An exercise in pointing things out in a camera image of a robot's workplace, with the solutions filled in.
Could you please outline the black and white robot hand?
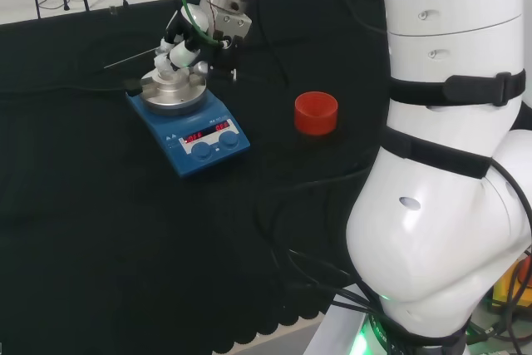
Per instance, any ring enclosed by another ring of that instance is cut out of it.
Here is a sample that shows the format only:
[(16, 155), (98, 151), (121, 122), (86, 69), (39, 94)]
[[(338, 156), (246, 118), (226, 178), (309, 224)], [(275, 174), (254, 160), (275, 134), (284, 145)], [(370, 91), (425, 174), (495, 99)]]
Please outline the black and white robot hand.
[(155, 51), (154, 64), (158, 76), (171, 80), (179, 69), (192, 66), (201, 47), (206, 46), (211, 46), (211, 43), (198, 33), (182, 6), (168, 22), (165, 35)]

